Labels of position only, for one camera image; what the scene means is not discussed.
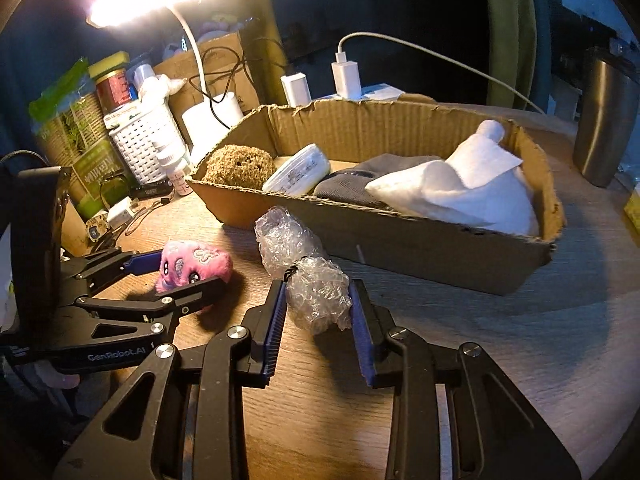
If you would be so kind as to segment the red tin can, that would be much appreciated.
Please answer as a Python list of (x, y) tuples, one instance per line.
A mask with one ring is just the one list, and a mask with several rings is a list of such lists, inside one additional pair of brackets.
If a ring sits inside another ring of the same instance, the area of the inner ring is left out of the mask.
[(126, 77), (129, 61), (127, 52), (118, 51), (88, 67), (104, 115), (132, 101)]

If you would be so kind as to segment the clear bubble wrap bundle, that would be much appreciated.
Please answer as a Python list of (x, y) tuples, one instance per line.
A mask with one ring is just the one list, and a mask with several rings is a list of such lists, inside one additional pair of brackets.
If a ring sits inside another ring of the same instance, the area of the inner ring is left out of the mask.
[(285, 281), (285, 301), (294, 323), (313, 335), (335, 325), (352, 327), (349, 277), (323, 249), (320, 238), (281, 206), (254, 225), (262, 265)]

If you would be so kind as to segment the cardboard box tray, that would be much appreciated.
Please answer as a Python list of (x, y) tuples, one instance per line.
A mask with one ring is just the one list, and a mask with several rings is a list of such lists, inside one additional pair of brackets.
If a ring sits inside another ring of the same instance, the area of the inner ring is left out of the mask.
[(191, 182), (228, 226), (280, 206), (332, 256), (496, 295), (551, 260), (565, 224), (525, 122), (424, 96), (263, 105)]

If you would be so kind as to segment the grey dotted glove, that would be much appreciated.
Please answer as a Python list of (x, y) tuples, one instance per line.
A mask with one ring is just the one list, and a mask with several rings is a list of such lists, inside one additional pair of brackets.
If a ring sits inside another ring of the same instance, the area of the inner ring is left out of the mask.
[(334, 202), (385, 209), (384, 203), (376, 200), (366, 191), (366, 185), (386, 174), (431, 160), (439, 160), (439, 157), (434, 155), (407, 157), (388, 153), (378, 155), (352, 168), (332, 172), (314, 188), (314, 196), (334, 200)]

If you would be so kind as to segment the green tea box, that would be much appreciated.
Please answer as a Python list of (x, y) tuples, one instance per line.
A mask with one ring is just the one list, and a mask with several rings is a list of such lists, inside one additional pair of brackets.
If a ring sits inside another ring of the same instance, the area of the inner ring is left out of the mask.
[(128, 195), (134, 177), (105, 127), (86, 58), (30, 102), (28, 114), (50, 162), (72, 170), (70, 198), (81, 218), (89, 219)]

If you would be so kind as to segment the white perforated basket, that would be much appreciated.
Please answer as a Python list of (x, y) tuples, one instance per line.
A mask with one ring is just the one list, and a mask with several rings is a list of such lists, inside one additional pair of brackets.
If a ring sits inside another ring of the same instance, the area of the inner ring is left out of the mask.
[(108, 134), (139, 184), (162, 180), (164, 170), (156, 158), (153, 141), (172, 148), (185, 148), (182, 135), (166, 104), (134, 116)]

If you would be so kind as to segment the white paper towel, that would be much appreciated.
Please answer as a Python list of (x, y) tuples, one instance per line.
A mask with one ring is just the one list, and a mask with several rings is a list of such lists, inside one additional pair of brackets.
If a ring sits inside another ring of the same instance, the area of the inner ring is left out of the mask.
[(535, 237), (533, 191), (523, 161), (500, 146), (505, 134), (487, 119), (447, 159), (386, 174), (366, 191), (403, 214)]

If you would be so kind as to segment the pink plush toy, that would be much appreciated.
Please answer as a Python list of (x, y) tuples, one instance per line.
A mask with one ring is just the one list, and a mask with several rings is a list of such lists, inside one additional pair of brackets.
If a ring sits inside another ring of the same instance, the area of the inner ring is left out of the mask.
[(225, 250), (198, 240), (172, 240), (160, 255), (157, 292), (168, 292), (209, 278), (230, 281), (233, 261)]

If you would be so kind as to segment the white round lid container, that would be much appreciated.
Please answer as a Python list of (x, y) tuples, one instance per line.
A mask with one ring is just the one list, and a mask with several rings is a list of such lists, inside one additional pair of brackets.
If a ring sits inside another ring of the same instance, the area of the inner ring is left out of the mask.
[(326, 155), (314, 143), (289, 158), (264, 183), (262, 190), (287, 196), (304, 196), (331, 172)]

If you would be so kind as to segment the brown cardboard box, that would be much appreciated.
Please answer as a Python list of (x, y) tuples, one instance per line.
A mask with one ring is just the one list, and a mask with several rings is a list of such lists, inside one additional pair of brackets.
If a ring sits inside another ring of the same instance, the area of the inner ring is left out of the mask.
[[(250, 72), (239, 66), (234, 74), (231, 73), (232, 68), (243, 55), (241, 37), (238, 32), (200, 42), (198, 50), (204, 55), (205, 81), (207, 90), (212, 96), (218, 96), (224, 92), (224, 89), (228, 89), (229, 92), (235, 94), (243, 113), (248, 113), (258, 107), (260, 104), (258, 94), (247, 78)], [(168, 60), (156, 64), (153, 70), (157, 74), (167, 75), (170, 79), (192, 78), (192, 84), (187, 82), (168, 101), (171, 113), (179, 128), (182, 132), (186, 132), (182, 114), (192, 106), (203, 102), (204, 99), (204, 96), (195, 90), (195, 87), (200, 86), (200, 80), (193, 52), (176, 53)]]

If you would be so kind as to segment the small white bottle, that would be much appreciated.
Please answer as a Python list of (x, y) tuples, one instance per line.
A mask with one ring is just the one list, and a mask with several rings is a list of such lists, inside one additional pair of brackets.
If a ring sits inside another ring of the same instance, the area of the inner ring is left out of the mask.
[(174, 191), (179, 196), (187, 196), (192, 193), (187, 176), (190, 176), (192, 168), (186, 156), (186, 149), (183, 146), (165, 145), (157, 143), (154, 145), (155, 156), (168, 177)]

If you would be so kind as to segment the steel tumbler cup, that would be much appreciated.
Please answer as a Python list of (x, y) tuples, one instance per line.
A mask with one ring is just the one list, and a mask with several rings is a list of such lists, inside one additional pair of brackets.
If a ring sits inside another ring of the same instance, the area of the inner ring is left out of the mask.
[(598, 52), (591, 64), (573, 151), (580, 174), (598, 188), (606, 188), (616, 173), (638, 107), (639, 74), (634, 63)]

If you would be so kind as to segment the white square charger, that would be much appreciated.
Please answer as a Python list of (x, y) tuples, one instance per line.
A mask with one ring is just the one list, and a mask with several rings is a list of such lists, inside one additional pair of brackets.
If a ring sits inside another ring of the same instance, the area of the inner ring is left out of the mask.
[(281, 84), (289, 106), (306, 106), (312, 101), (307, 76), (304, 73), (283, 75)]

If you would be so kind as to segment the yellow curtain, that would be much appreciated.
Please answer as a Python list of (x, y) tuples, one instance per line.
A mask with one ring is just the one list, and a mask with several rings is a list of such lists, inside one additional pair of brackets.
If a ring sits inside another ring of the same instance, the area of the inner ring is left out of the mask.
[(487, 0), (487, 5), (489, 75), (528, 98), (537, 50), (534, 0)]

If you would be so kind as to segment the white power strip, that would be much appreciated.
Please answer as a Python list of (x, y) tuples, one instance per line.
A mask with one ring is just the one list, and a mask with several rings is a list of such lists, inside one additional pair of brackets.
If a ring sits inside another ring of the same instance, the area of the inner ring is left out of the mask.
[(396, 101), (404, 92), (390, 84), (371, 84), (360, 88), (359, 101)]

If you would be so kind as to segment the brown fuzzy plush ball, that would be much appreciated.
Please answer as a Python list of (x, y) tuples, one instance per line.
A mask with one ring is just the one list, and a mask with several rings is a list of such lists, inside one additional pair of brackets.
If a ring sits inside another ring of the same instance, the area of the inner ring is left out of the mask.
[(276, 171), (268, 152), (254, 146), (229, 144), (209, 156), (203, 181), (261, 190)]

